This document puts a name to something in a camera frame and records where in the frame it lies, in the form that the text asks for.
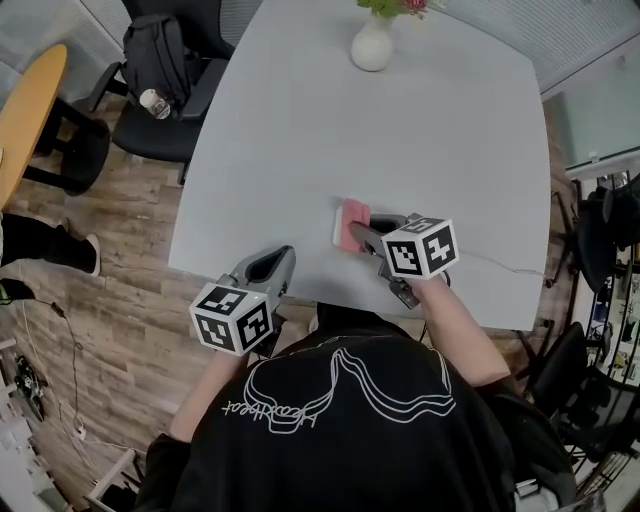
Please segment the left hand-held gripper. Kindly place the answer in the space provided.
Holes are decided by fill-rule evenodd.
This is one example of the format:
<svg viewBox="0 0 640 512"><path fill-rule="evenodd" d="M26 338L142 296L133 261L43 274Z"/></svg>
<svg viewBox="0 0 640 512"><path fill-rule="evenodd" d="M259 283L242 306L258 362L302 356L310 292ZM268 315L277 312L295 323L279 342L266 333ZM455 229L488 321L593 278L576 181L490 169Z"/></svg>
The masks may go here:
<svg viewBox="0 0 640 512"><path fill-rule="evenodd" d="M295 265L293 247L265 249L206 284L189 307L200 343L235 356L270 357L285 322L276 309Z"/></svg>

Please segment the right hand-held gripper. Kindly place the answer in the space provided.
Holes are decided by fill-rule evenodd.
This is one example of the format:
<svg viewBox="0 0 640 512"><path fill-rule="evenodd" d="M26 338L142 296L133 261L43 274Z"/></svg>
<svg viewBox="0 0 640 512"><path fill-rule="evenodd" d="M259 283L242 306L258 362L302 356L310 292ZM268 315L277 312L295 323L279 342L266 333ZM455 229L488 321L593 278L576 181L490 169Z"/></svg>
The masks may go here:
<svg viewBox="0 0 640 512"><path fill-rule="evenodd" d="M375 214L369 225L351 222L349 230L364 252L382 259L379 276L408 309L419 304L409 280L429 280L459 261L451 219Z"/></svg>

